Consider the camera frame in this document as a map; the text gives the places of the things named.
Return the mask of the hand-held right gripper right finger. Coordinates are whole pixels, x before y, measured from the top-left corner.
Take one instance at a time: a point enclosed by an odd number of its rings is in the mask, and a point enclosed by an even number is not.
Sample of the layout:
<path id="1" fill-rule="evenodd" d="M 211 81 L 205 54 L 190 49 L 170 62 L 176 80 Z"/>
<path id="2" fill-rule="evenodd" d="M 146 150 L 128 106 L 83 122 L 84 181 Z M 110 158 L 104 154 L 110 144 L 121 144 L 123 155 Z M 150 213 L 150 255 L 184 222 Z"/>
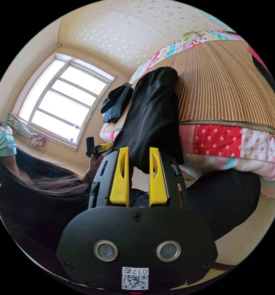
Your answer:
<path id="1" fill-rule="evenodd" d="M 149 207 L 165 205 L 168 197 L 158 148 L 150 147 L 149 164 Z"/>

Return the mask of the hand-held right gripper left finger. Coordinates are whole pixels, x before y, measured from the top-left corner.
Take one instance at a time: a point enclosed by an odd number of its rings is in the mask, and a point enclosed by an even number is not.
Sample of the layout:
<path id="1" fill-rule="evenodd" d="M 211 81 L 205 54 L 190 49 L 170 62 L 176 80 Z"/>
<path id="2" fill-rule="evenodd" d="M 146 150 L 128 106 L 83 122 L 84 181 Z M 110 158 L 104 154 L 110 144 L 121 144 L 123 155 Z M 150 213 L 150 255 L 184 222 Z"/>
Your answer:
<path id="1" fill-rule="evenodd" d="M 129 147 L 119 149 L 109 200 L 111 204 L 129 207 Z"/>

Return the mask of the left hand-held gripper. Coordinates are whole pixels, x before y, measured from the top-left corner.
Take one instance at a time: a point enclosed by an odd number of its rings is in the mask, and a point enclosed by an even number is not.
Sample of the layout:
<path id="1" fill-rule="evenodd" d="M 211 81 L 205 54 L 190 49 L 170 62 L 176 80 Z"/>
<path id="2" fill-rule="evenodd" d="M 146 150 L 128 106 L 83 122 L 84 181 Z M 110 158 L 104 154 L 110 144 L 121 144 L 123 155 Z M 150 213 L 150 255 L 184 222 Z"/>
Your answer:
<path id="1" fill-rule="evenodd" d="M 91 153 L 93 156 L 96 157 L 96 159 L 98 159 L 100 155 L 111 149 L 113 147 L 113 144 L 113 142 L 109 142 L 95 146 L 91 149 Z"/>

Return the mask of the person's left hand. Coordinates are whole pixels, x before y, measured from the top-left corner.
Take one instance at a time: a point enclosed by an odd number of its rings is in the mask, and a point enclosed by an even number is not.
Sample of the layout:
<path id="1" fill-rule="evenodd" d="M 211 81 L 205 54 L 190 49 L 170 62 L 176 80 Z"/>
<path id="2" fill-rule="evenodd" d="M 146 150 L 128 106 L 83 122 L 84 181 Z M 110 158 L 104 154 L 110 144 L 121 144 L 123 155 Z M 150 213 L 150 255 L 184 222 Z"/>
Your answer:
<path id="1" fill-rule="evenodd" d="M 103 160 L 103 155 L 94 155 L 92 154 L 90 157 L 89 168 L 85 172 L 86 177 L 94 177 L 101 165 Z"/>

